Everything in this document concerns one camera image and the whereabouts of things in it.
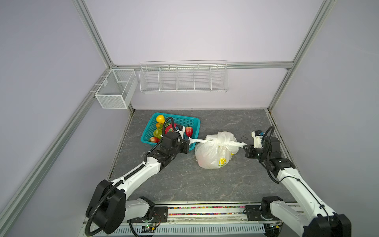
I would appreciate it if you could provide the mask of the teal plastic basket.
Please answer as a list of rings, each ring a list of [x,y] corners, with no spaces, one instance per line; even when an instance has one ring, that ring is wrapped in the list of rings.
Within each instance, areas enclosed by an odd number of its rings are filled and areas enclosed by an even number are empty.
[[[181,116],[181,115],[173,115],[173,114],[165,114],[165,113],[154,113],[152,117],[150,118],[149,122],[147,123],[142,137],[141,137],[141,142],[154,146],[156,143],[151,142],[150,138],[154,136],[154,131],[157,130],[156,126],[156,118],[159,115],[163,115],[165,118],[167,117],[172,117],[175,121],[175,123],[183,125],[185,127],[189,126],[193,128],[193,134],[191,138],[197,139],[200,131],[200,119],[194,118],[194,117],[188,117],[188,116]]]

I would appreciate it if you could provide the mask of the white plastic bag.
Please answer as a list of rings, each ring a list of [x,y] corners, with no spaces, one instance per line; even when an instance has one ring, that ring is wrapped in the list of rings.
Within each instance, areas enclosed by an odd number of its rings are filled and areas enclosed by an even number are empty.
[[[195,158],[198,165],[204,169],[219,169],[224,167],[232,159],[240,148],[247,144],[238,142],[235,136],[227,131],[218,134],[207,135],[205,139],[189,139],[195,146]]]

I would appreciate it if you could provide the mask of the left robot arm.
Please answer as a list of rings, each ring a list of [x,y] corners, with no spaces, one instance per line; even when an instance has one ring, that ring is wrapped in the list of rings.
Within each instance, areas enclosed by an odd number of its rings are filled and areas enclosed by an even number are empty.
[[[113,233],[124,220],[151,221],[155,217],[155,203],[146,197],[129,200],[130,195],[150,177],[167,167],[178,154],[189,152],[190,142],[184,138],[185,128],[168,117],[171,131],[164,131],[159,142],[144,154],[143,162],[127,174],[113,181],[102,180],[88,205],[85,235],[91,237],[101,231]]]

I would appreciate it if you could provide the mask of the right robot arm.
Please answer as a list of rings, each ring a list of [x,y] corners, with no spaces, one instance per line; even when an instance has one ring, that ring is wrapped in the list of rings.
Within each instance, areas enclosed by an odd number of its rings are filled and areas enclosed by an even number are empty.
[[[264,197],[259,210],[246,208],[246,214],[259,213],[264,220],[279,219],[300,237],[350,237],[352,223],[344,214],[337,214],[306,183],[295,165],[281,153],[279,139],[273,136],[274,126],[265,132],[253,131],[252,145],[243,149],[248,159],[257,159],[270,179],[283,184],[302,208],[300,215],[279,196]]]

